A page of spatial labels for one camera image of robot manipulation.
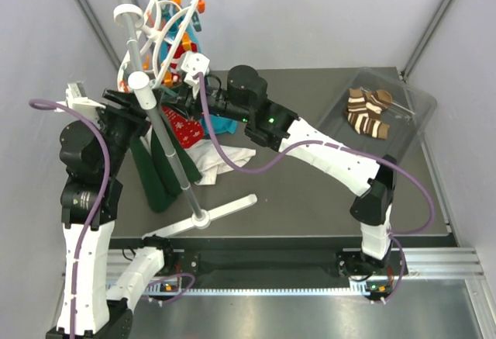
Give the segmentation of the teal blue cloth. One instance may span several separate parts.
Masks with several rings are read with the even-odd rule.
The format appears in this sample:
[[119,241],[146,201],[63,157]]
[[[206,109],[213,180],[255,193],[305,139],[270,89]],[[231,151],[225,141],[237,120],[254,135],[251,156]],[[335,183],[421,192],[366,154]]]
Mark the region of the teal blue cloth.
[[[178,33],[178,25],[173,25],[170,30],[166,33],[162,44],[160,45],[160,49],[158,52],[158,62],[161,64],[167,57],[170,52],[172,43],[175,40],[176,34]],[[189,34],[191,41],[197,43],[199,46],[199,52],[201,53],[202,49],[200,47],[198,38],[196,36],[195,30],[192,25],[189,25],[185,31]],[[212,125],[216,134],[221,133],[235,133],[237,128],[237,122],[231,119],[227,119],[225,117],[220,116],[211,116]]]

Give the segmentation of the red white striped sock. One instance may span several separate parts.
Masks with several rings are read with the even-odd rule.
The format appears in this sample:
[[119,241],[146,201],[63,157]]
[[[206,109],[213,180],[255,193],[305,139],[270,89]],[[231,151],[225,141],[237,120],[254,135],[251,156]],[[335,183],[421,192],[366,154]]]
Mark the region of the red white striped sock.
[[197,43],[192,42],[191,44],[188,44],[186,46],[184,46],[183,44],[181,44],[176,49],[176,52],[175,52],[175,54],[172,57],[172,60],[170,62],[169,69],[166,71],[166,75],[165,75],[165,80],[166,81],[172,81],[173,77],[176,76],[176,75],[178,75],[181,58],[188,51],[197,53],[197,52],[199,52],[199,46],[197,45]]

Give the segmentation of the orange clothes peg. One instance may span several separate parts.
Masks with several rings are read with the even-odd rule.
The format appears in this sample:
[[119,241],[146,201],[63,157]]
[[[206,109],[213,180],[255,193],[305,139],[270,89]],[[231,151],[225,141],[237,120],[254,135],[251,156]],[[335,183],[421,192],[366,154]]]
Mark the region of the orange clothes peg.
[[181,45],[185,52],[193,51],[193,42],[188,33],[184,33],[181,39]]

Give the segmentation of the white round clip hanger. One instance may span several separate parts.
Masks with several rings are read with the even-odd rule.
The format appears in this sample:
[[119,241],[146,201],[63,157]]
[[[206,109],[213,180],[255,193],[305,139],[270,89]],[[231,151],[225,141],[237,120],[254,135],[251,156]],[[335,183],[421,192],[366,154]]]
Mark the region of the white round clip hanger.
[[[181,63],[178,75],[174,76],[172,81],[166,81],[165,75],[176,49],[181,44],[183,34],[188,26],[192,25],[191,17],[195,12],[198,12],[197,4],[198,0],[191,0],[186,5],[183,5],[181,0],[149,0],[145,9],[133,4],[120,4],[114,8],[114,21],[119,26],[124,27],[121,17],[124,12],[129,12],[133,17],[143,71],[150,78],[151,88],[159,88],[162,85],[170,88],[180,79]],[[157,61],[160,45],[173,25],[178,25],[179,30],[169,54],[160,64]],[[117,73],[117,90],[119,92],[133,92],[128,85],[128,77],[132,72],[133,66],[127,50]]]

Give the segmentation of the brown striped sock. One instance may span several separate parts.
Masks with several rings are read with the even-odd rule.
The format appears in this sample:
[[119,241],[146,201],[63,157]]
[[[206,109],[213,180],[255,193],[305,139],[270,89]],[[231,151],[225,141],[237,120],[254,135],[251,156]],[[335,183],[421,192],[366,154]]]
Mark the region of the brown striped sock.
[[390,126],[381,120],[381,115],[392,102],[391,94],[384,89],[371,92],[349,88],[346,119],[358,134],[386,140]]

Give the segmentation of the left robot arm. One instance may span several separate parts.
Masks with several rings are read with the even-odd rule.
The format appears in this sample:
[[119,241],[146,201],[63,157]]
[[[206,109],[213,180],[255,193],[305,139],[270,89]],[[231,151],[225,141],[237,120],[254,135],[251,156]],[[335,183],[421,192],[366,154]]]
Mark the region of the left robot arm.
[[107,286],[110,240],[122,184],[117,174],[133,140],[149,123],[136,97],[106,90],[107,105],[78,112],[60,133],[67,181],[60,196],[66,245],[64,300],[48,338],[127,338],[133,312],[154,277],[176,267],[171,243],[146,236],[112,287]]

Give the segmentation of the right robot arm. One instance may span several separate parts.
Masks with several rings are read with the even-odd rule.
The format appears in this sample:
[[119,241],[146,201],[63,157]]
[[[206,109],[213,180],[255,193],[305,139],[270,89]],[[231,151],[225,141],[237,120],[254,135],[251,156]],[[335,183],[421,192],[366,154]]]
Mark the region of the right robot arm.
[[212,88],[211,74],[198,65],[183,67],[174,85],[177,101],[170,107],[190,119],[203,117],[208,131],[212,117],[242,122],[246,136],[277,152],[277,159],[297,158],[348,188],[355,196],[350,215],[361,231],[361,261],[367,273],[390,264],[391,207],[397,175],[392,157],[353,150],[326,136],[289,108],[270,100],[268,83],[254,68],[236,65],[227,83]]

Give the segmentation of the near grey stand pole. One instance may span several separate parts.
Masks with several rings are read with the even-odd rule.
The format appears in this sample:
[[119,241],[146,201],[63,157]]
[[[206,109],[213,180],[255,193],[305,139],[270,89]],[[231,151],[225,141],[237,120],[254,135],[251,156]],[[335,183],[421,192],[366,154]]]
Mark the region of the near grey stand pole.
[[138,39],[136,35],[136,27],[133,22],[133,17],[129,12],[124,12],[121,14],[123,25],[126,28],[129,39],[127,42],[127,47],[129,51],[129,58],[133,66],[133,72],[128,77],[128,85],[133,90],[136,98],[143,110],[146,111],[150,122],[152,123],[153,129],[164,149],[167,159],[170,162],[174,173],[183,189],[186,199],[193,211],[198,218],[202,214],[202,209],[198,203],[198,200],[193,192],[191,183],[188,181],[188,177],[184,171],[181,164],[180,158],[177,155],[171,139],[168,135],[167,129],[164,125],[164,121],[161,117],[161,108],[157,104],[157,100],[153,94],[152,88],[150,87],[150,78],[143,71],[143,62],[140,55],[140,49],[138,47]]

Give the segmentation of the white cloth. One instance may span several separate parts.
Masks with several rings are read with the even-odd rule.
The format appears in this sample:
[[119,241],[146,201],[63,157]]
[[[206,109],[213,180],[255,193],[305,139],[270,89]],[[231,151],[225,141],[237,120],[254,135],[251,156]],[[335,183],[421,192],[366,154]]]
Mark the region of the white cloth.
[[[170,136],[171,142],[177,151],[181,164],[189,182],[196,185],[215,185],[220,174],[233,170],[219,155],[210,140],[200,140],[188,149],[184,149],[175,135]],[[234,165],[242,167],[256,151],[249,148],[221,146],[222,152]]]

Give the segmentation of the dark green cloth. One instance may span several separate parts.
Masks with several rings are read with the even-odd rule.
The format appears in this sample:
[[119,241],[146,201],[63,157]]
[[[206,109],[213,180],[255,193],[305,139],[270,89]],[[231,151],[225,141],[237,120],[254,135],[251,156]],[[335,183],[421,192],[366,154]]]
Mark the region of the dark green cloth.
[[130,150],[148,206],[155,213],[164,212],[183,189],[152,126],[132,140]]

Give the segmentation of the teal green clothes peg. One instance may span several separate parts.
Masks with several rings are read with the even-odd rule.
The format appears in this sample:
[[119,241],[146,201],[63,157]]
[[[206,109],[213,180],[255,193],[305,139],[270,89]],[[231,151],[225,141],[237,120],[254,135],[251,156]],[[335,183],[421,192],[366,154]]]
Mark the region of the teal green clothes peg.
[[197,33],[202,31],[201,21],[197,12],[195,12],[191,17],[191,24]]

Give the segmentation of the orange peg on teal cloth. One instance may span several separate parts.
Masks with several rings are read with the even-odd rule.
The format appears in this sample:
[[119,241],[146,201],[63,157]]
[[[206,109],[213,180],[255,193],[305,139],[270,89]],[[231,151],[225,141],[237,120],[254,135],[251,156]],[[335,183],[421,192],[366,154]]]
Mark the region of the orange peg on teal cloth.
[[197,4],[197,11],[199,14],[202,14],[205,11],[205,1],[204,0],[198,0]]

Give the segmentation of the near white stand foot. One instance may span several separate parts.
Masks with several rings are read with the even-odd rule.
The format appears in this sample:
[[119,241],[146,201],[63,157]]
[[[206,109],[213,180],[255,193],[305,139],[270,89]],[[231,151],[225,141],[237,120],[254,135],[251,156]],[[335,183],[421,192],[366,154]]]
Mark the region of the near white stand foot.
[[171,238],[193,229],[204,230],[209,227],[213,221],[247,209],[255,205],[257,200],[258,198],[255,194],[250,194],[209,211],[203,209],[199,218],[193,214],[184,220],[146,233],[143,235],[143,239],[148,237]]

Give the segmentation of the clear plastic bin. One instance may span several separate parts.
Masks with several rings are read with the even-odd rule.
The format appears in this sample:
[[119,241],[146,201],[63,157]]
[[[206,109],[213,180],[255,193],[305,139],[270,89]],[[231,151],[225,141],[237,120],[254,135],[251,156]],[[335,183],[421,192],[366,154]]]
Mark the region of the clear plastic bin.
[[[350,88],[359,88],[364,92],[383,89],[392,96],[391,106],[381,113],[381,121],[390,126],[386,140],[361,136],[346,120]],[[362,67],[334,98],[316,128],[352,149],[378,157],[389,155],[402,165],[418,149],[425,126],[436,107],[437,101],[429,93],[406,85],[397,78]]]

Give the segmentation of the aluminium frame rail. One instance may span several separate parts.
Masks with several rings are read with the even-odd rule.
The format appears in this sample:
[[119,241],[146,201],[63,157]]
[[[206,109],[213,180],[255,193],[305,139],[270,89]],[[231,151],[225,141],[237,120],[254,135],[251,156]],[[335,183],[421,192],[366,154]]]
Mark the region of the aluminium frame rail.
[[145,282],[139,297],[388,296],[397,281],[451,281],[484,277],[467,248],[394,249],[386,267],[369,272],[354,249],[204,250],[176,253],[171,270]]

